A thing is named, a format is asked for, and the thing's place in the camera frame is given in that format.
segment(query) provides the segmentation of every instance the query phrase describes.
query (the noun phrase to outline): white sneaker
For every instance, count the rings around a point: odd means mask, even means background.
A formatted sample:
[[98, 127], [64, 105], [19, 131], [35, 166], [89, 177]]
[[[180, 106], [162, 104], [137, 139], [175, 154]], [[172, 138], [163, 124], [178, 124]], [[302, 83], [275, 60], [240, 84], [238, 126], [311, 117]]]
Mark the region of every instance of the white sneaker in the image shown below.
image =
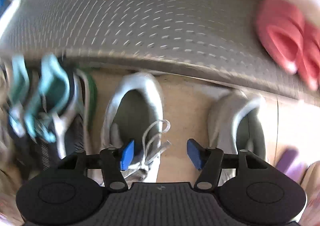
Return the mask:
[[122, 171], [128, 185], [156, 182], [160, 154], [170, 145], [161, 134], [170, 129], [163, 119], [163, 100], [158, 81], [149, 73], [125, 76], [109, 101], [101, 131], [101, 149], [121, 148], [134, 139], [134, 157]]
[[[264, 98], [248, 98], [235, 90], [218, 100], [209, 112], [209, 146], [217, 147], [226, 154], [238, 154], [238, 149], [247, 149], [266, 160], [266, 146], [258, 110]], [[234, 177], [235, 169], [223, 169], [219, 186]]]

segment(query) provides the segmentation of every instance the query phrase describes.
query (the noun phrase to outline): shoelace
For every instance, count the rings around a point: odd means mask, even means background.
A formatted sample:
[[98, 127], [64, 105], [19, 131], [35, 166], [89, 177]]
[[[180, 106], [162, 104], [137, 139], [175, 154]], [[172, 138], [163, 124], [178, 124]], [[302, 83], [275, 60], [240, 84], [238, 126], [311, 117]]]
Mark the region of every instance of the shoelace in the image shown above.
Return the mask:
[[[146, 144], [146, 139], [147, 139], [147, 135], [150, 132], [150, 130], [159, 122], [165, 123], [166, 127], [164, 130], [156, 133]], [[153, 122], [147, 129], [146, 131], [143, 133], [142, 135], [142, 150], [143, 150], [143, 156], [142, 156], [142, 160], [136, 164], [132, 164], [129, 165], [129, 168], [127, 171], [123, 172], [122, 175], [124, 178], [128, 177], [129, 175], [133, 174], [134, 172], [136, 172], [139, 169], [144, 169], [146, 170], [146, 172], [148, 172], [149, 170], [149, 164], [159, 155], [161, 155], [170, 145], [170, 141], [166, 141], [163, 144], [160, 145], [160, 147], [158, 147], [157, 149], [149, 152], [149, 149], [152, 145], [152, 143], [158, 139], [158, 137], [161, 134], [167, 133], [170, 129], [170, 122], [166, 119], [162, 119], [162, 120], [157, 120], [155, 122]]]

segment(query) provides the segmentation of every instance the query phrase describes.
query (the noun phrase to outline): logo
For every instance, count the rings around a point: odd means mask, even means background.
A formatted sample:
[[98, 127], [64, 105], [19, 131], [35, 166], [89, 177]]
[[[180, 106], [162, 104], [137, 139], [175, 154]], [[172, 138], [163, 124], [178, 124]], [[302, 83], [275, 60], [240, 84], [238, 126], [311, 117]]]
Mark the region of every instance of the logo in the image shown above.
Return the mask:
[[159, 186], [159, 187], [157, 187], [157, 188], [158, 188], [158, 190], [162, 191], [162, 190], [165, 189], [165, 186], [161, 185], [161, 186]]

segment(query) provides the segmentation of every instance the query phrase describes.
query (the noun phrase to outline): blue object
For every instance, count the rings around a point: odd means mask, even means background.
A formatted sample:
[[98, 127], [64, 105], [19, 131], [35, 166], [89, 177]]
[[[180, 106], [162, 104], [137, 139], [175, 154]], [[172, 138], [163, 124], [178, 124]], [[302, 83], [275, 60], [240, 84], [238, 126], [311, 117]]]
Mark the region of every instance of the blue object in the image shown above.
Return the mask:
[[0, 0], [0, 17], [9, 5], [10, 5], [9, 0]]
[[131, 164], [134, 154], [134, 140], [132, 140], [122, 151], [122, 157], [120, 160], [120, 170], [126, 171]]
[[189, 139], [187, 141], [187, 154], [195, 168], [201, 170], [204, 167], [205, 162], [201, 160], [201, 150], [199, 149], [199, 146], [195, 145], [195, 143], [196, 142], [194, 140]]

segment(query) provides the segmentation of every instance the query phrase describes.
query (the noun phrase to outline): red slipper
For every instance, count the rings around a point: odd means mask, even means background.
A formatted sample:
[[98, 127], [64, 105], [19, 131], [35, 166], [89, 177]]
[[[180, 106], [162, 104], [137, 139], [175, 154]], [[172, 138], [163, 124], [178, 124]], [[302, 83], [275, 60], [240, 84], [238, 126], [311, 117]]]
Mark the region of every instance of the red slipper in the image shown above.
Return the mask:
[[257, 15], [256, 30], [260, 41], [275, 62], [295, 74], [301, 61], [304, 17], [284, 0], [263, 0]]
[[303, 34], [302, 61], [298, 73], [311, 90], [317, 90], [320, 80], [320, 30], [306, 23]]

